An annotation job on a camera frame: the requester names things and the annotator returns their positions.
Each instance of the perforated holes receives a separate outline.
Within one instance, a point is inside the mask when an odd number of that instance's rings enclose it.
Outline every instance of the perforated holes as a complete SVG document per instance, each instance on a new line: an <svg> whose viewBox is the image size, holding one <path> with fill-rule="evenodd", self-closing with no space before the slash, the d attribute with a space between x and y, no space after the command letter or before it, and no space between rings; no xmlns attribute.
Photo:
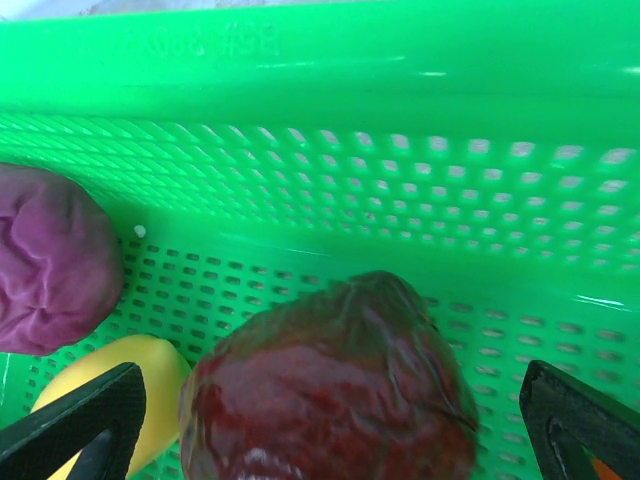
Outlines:
<svg viewBox="0 0 640 480"><path fill-rule="evenodd" d="M579 210L580 208L582 208L583 203L582 202L564 202L561 206L561 208L563 210L567 210L570 212Z"/></svg>
<svg viewBox="0 0 640 480"><path fill-rule="evenodd" d="M544 325L544 320L539 317L533 317L531 315L523 315L520 317L520 321L525 325L531 325L532 327L542 327Z"/></svg>
<svg viewBox="0 0 640 480"><path fill-rule="evenodd" d="M398 170L398 162L395 160L383 160L382 165L384 168L390 172L395 172Z"/></svg>
<svg viewBox="0 0 640 480"><path fill-rule="evenodd" d="M449 175L454 178L462 178L465 174L465 168L459 165L451 165L449 167Z"/></svg>
<svg viewBox="0 0 640 480"><path fill-rule="evenodd" d="M619 353L609 350L596 350L596 357L606 362L621 362L623 359Z"/></svg>
<svg viewBox="0 0 640 480"><path fill-rule="evenodd" d="M438 300L437 298L422 297L422 300L424 301L425 305L430 308L435 308L440 305L440 300Z"/></svg>
<svg viewBox="0 0 640 480"><path fill-rule="evenodd" d="M549 223L549 219L548 218L536 217L536 218L533 219L533 224L537 225L539 227L544 227L548 223Z"/></svg>
<svg viewBox="0 0 640 480"><path fill-rule="evenodd" d="M596 228L596 232L598 232L600 235L608 235L610 233L613 233L614 231L615 231L615 228L609 227L607 225L601 225L598 228Z"/></svg>
<svg viewBox="0 0 640 480"><path fill-rule="evenodd" d="M356 138L363 147L373 146L373 140L371 140L371 136L368 133L358 132L356 133Z"/></svg>
<svg viewBox="0 0 640 480"><path fill-rule="evenodd" d="M336 134L329 131L329 130L321 130L322 135L324 136L325 140L332 144L332 145L337 145L338 142L338 137L336 137Z"/></svg>
<svg viewBox="0 0 640 480"><path fill-rule="evenodd" d="M531 355L521 355L518 354L515 356L516 362L518 363L529 363L535 360Z"/></svg>
<svg viewBox="0 0 640 480"><path fill-rule="evenodd" d="M569 175L566 177L562 177L560 180L560 186L563 188L575 188L580 185L583 181L582 177L577 177L575 175Z"/></svg>
<svg viewBox="0 0 640 480"><path fill-rule="evenodd" d="M487 153L489 145L489 140L473 139L469 142L469 150L473 153Z"/></svg>
<svg viewBox="0 0 640 480"><path fill-rule="evenodd" d="M556 150L555 158L559 160L571 160L577 158L582 152L582 147L577 145L563 145Z"/></svg>
<svg viewBox="0 0 640 480"><path fill-rule="evenodd" d="M524 345L531 345L534 347L542 345L542 340L538 337L534 337L533 335L520 335L518 337L518 341Z"/></svg>
<svg viewBox="0 0 640 480"><path fill-rule="evenodd" d="M429 137L429 146L436 152L443 152L448 148L448 142L444 137Z"/></svg>
<svg viewBox="0 0 640 480"><path fill-rule="evenodd" d="M468 332L469 330L471 330L471 325L469 325L467 322L460 322L458 320L450 320L449 326L453 330L458 330L461 332Z"/></svg>
<svg viewBox="0 0 640 480"><path fill-rule="evenodd" d="M580 227L582 227L581 222L567 222L564 224L564 228L567 230L577 230Z"/></svg>
<svg viewBox="0 0 640 480"><path fill-rule="evenodd" d="M476 393L488 397L495 397L498 394L498 391L495 388L488 387L486 385L475 385L473 389L476 391Z"/></svg>
<svg viewBox="0 0 640 480"><path fill-rule="evenodd" d="M278 155L276 152L268 152L269 156L271 157L271 159L275 162L275 163L282 163L282 159L280 158L280 155Z"/></svg>
<svg viewBox="0 0 640 480"><path fill-rule="evenodd" d="M475 200L478 198L477 190L464 190L462 196L468 200Z"/></svg>
<svg viewBox="0 0 640 480"><path fill-rule="evenodd" d="M505 414L504 418L506 418L507 421L512 423L519 423L519 424L524 423L524 421L522 420L522 416L516 415L515 413L507 413Z"/></svg>
<svg viewBox="0 0 640 480"><path fill-rule="evenodd" d="M264 290L264 283L252 280L252 281L249 282L249 287L251 287L251 288L253 288L255 290Z"/></svg>
<svg viewBox="0 0 640 480"><path fill-rule="evenodd" d="M598 380L608 383L618 383L620 381L620 375L609 370L598 369L593 372L593 376Z"/></svg>
<svg viewBox="0 0 640 480"><path fill-rule="evenodd" d="M613 150L609 150L602 156L602 162L614 165L624 163L634 153L635 150L631 148L615 148Z"/></svg>
<svg viewBox="0 0 640 480"><path fill-rule="evenodd" d="M542 197L529 197L527 199L527 205L530 205L532 207L539 207L541 205L544 205L545 199Z"/></svg>
<svg viewBox="0 0 640 480"><path fill-rule="evenodd" d="M324 159L325 162L327 162L327 165L329 165L330 167L335 167L336 165L338 165L337 160L331 155L323 155L322 158Z"/></svg>
<svg viewBox="0 0 640 480"><path fill-rule="evenodd" d="M300 133L300 131L296 130L295 128L289 128L289 133L291 134L291 136L293 138L295 138L298 142L300 143L306 143L307 139L304 138L304 135L302 135L302 133Z"/></svg>
<svg viewBox="0 0 640 480"><path fill-rule="evenodd" d="M394 134L391 135L391 141L396 148L406 150L409 148L409 139L405 135Z"/></svg>
<svg viewBox="0 0 640 480"><path fill-rule="evenodd" d="M509 443L515 443L517 445L527 444L527 439L522 435L518 435L517 433L504 433L502 435L502 438Z"/></svg>
<svg viewBox="0 0 640 480"><path fill-rule="evenodd" d="M487 375L489 377L497 377L500 375L500 370L498 370L497 368L486 367L482 365L478 365L476 367L476 372L478 372L480 375Z"/></svg>
<svg viewBox="0 0 640 480"><path fill-rule="evenodd" d="M493 415L495 412L492 408L485 407L484 405L478 405L478 413L482 416Z"/></svg>
<svg viewBox="0 0 640 480"><path fill-rule="evenodd" d="M498 457L500 458L500 460L507 462L507 463L511 463L513 465L524 465L525 461L524 458L522 458L519 455L514 455L512 453L507 453L507 452L500 452L498 454Z"/></svg>
<svg viewBox="0 0 640 480"><path fill-rule="evenodd" d="M289 295L290 291L287 287L273 287L273 293L278 295Z"/></svg>
<svg viewBox="0 0 640 480"><path fill-rule="evenodd" d="M495 318L498 320L506 320L507 319L507 313L502 311L502 310L495 310L495 309L487 309L484 311L484 314L489 317L489 318Z"/></svg>
<svg viewBox="0 0 640 480"><path fill-rule="evenodd" d="M580 325L576 325L574 323L568 322L560 322L558 323L558 329L565 333L571 333L575 335L582 334L584 332L584 328Z"/></svg>
<svg viewBox="0 0 640 480"><path fill-rule="evenodd" d="M502 178L502 170L498 168L487 168L484 171L484 178L486 180L500 180Z"/></svg>
<svg viewBox="0 0 640 480"><path fill-rule="evenodd" d="M498 203L506 203L511 200L511 194L509 193L496 193L493 199Z"/></svg>
<svg viewBox="0 0 640 480"><path fill-rule="evenodd" d="M490 338L503 338L504 332L502 330L498 330L497 328L483 328L482 335Z"/></svg>
<svg viewBox="0 0 640 480"><path fill-rule="evenodd" d="M537 183L542 175L537 172L525 172L522 174L520 181L522 183Z"/></svg>
<svg viewBox="0 0 640 480"><path fill-rule="evenodd" d="M578 373L578 367L575 366L573 363L565 363L565 362L558 362L555 363L555 366L558 367L560 370L567 372L567 373L571 373L573 375Z"/></svg>
<svg viewBox="0 0 640 480"><path fill-rule="evenodd" d="M273 142L276 139L276 137L274 137L273 134L264 127L258 127L258 131L262 133L262 135L264 135L266 139L271 142Z"/></svg>
<svg viewBox="0 0 640 480"><path fill-rule="evenodd" d="M427 175L431 173L431 165L428 163L416 163L416 172L420 175Z"/></svg>
<svg viewBox="0 0 640 480"><path fill-rule="evenodd" d="M600 185L600 191L605 193L616 193L622 190L628 182L624 180L607 180Z"/></svg>
<svg viewBox="0 0 640 480"><path fill-rule="evenodd" d="M624 342L624 335L613 330L598 330L598 337L612 342Z"/></svg>
<svg viewBox="0 0 640 480"><path fill-rule="evenodd" d="M563 353L572 353L577 355L582 352L582 347L573 343L557 343L556 350Z"/></svg>
<svg viewBox="0 0 640 480"><path fill-rule="evenodd" d="M533 152L535 145L530 142L515 142L511 145L511 155L514 157L527 157Z"/></svg>
<svg viewBox="0 0 640 480"><path fill-rule="evenodd" d="M308 165L309 164L309 159L307 157L305 157L302 153L296 153L296 158L298 159L298 161L300 163L302 163L303 165Z"/></svg>
<svg viewBox="0 0 640 480"><path fill-rule="evenodd" d="M615 215L618 210L620 210L620 207L617 207L615 205L602 205L600 206L600 208L598 208L598 214L599 215Z"/></svg>

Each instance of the red fruit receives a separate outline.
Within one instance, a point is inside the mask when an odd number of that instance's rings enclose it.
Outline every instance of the red fruit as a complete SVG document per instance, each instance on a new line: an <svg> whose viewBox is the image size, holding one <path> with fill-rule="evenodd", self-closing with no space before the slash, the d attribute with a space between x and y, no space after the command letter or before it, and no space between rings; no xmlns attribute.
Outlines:
<svg viewBox="0 0 640 480"><path fill-rule="evenodd" d="M462 480L477 411L419 295L375 272L256 315L183 387L190 480Z"/></svg>

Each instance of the plastic fake fruit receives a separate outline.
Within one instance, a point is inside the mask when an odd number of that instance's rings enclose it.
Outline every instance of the plastic fake fruit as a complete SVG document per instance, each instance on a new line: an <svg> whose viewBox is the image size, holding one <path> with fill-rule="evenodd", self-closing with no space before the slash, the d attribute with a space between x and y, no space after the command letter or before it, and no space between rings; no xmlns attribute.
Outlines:
<svg viewBox="0 0 640 480"><path fill-rule="evenodd" d="M422 299L374 272L253 317L185 384L189 480L462 480L478 417Z"/></svg>
<svg viewBox="0 0 640 480"><path fill-rule="evenodd" d="M116 340L62 370L40 394L33 411L124 362L140 366L147 393L147 411L129 466L129 478L178 438L180 387L190 368L171 343L149 335L132 335ZM78 455L51 479L66 479L77 459Z"/></svg>
<svg viewBox="0 0 640 480"><path fill-rule="evenodd" d="M80 185L0 163L0 351L48 355L78 342L123 283L111 219Z"/></svg>

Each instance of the white speck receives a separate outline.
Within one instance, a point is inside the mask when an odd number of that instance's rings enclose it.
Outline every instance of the white speck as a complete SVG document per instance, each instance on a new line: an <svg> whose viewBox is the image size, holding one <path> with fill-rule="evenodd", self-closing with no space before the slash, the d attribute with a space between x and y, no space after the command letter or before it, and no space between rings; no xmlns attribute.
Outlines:
<svg viewBox="0 0 640 480"><path fill-rule="evenodd" d="M138 236L138 238L144 238L147 234L147 229L142 225L136 225L135 227L133 227L133 231Z"/></svg>
<svg viewBox="0 0 640 480"><path fill-rule="evenodd" d="M7 390L7 375L9 374L9 360L11 359L11 354L7 353L6 356L7 363L4 364L4 372L2 373L2 391L0 391L0 407L4 405L4 392Z"/></svg>

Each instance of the orange object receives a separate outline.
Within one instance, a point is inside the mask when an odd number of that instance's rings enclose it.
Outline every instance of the orange object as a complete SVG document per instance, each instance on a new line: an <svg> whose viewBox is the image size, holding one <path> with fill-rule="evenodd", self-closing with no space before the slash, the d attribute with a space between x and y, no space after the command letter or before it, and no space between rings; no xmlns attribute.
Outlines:
<svg viewBox="0 0 640 480"><path fill-rule="evenodd" d="M615 474L613 470L611 470L597 458L594 458L592 460L592 463L593 468L596 469L598 477L600 477L600 480L622 480L618 475Z"/></svg>

